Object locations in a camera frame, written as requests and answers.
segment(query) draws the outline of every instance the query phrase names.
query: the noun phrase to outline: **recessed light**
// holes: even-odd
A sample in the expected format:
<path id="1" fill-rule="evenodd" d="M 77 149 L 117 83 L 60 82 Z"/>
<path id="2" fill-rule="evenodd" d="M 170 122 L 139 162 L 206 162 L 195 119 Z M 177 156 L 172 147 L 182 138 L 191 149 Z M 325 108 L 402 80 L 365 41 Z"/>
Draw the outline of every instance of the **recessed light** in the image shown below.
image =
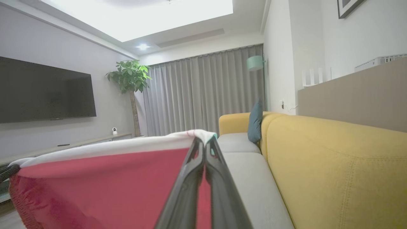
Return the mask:
<path id="1" fill-rule="evenodd" d="M 146 49 L 150 48 L 150 46 L 148 46 L 146 44 L 141 44 L 139 46 L 136 46 L 136 48 L 139 48 L 140 50 L 146 50 Z"/>

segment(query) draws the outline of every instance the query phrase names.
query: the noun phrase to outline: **power outlet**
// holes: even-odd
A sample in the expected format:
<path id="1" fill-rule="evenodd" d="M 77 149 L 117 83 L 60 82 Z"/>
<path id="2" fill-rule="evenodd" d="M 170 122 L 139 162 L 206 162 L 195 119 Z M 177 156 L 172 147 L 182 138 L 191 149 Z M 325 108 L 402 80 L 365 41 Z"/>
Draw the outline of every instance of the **power outlet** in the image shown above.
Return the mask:
<path id="1" fill-rule="evenodd" d="M 284 99 L 278 101 L 282 109 L 284 109 Z"/>

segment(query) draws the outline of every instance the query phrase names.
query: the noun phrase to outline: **television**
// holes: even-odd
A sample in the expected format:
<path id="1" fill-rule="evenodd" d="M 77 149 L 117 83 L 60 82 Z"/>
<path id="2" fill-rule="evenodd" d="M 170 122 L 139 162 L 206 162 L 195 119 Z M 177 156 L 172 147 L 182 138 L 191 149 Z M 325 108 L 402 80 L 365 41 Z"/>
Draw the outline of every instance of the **television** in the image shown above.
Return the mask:
<path id="1" fill-rule="evenodd" d="M 95 116 L 89 74 L 0 57 L 0 123 Z"/>

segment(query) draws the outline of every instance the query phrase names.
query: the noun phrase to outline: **air vent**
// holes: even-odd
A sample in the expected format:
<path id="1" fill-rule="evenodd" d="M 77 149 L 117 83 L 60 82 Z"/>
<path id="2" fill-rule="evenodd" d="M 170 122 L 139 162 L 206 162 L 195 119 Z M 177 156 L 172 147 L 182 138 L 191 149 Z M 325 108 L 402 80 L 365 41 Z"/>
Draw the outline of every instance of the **air vent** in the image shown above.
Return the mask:
<path id="1" fill-rule="evenodd" d="M 195 34 L 195 35 L 192 35 L 192 36 L 183 37 L 183 38 L 180 38 L 180 39 L 167 41 L 167 42 L 159 43 L 159 44 L 156 44 L 156 45 L 158 47 L 160 47 L 160 48 L 165 48 L 165 47 L 168 47 L 168 46 L 173 46 L 173 45 L 176 45 L 176 44 L 182 44 L 182 43 L 186 43 L 186 42 L 196 41 L 196 40 L 200 40 L 200 39 L 204 39 L 204 38 L 208 38 L 208 37 L 214 37 L 214 36 L 221 35 L 221 34 L 225 34 L 224 29 L 217 29 L 217 30 L 213 30 L 213 31 L 209 31 L 209 32 Z"/>
<path id="2" fill-rule="evenodd" d="M 359 72 L 359 71 L 362 71 L 362 70 L 365 70 L 365 69 L 368 69 L 368 68 L 371 68 L 371 67 L 374 67 L 374 66 L 385 64 L 387 62 L 391 62 L 391 61 L 394 61 L 394 60 L 397 60 L 397 59 L 400 59 L 400 58 L 403 58 L 403 57 L 407 57 L 407 54 L 378 57 L 376 59 L 373 59 L 371 61 L 368 61 L 368 62 L 366 62 L 364 64 L 361 64 L 361 65 L 357 66 L 355 68 L 355 72 Z"/>

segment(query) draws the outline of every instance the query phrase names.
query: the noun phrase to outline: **sofa backrest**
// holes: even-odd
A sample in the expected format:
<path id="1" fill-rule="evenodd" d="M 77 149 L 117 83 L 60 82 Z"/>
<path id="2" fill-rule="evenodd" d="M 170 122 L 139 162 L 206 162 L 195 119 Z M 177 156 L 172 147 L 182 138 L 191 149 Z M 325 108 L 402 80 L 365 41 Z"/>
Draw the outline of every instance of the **sofa backrest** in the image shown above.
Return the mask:
<path id="1" fill-rule="evenodd" d="M 277 114 L 263 124 L 296 229 L 407 228 L 407 133 Z"/>
<path id="2" fill-rule="evenodd" d="M 263 112 L 263 120 L 261 123 L 261 140 L 258 146 L 267 160 L 267 129 L 269 128 L 270 122 L 276 118 L 283 116 L 285 114 L 275 113 L 275 112 Z M 247 133 L 249 128 L 249 116 L 250 113 L 238 113 L 238 114 L 226 114 L 219 118 L 219 136 L 223 134 L 233 134 L 233 133 Z"/>

